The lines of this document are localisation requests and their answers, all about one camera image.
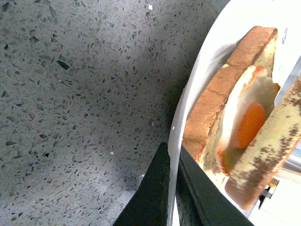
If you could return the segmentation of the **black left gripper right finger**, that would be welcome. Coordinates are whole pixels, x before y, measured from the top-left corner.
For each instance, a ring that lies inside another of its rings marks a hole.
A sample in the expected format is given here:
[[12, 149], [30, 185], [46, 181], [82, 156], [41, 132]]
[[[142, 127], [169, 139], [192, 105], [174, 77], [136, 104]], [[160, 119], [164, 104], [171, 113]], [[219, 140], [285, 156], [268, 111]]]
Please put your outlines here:
[[181, 147], [176, 184], [181, 226], [252, 226]]

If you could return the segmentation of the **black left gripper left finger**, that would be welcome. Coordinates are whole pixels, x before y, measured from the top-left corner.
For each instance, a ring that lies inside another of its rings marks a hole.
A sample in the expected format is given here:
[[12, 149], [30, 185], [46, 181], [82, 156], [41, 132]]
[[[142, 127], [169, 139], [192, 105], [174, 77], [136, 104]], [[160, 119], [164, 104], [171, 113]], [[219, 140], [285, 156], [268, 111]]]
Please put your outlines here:
[[170, 157], [167, 143], [162, 142], [137, 191], [122, 210], [115, 226], [166, 226]]

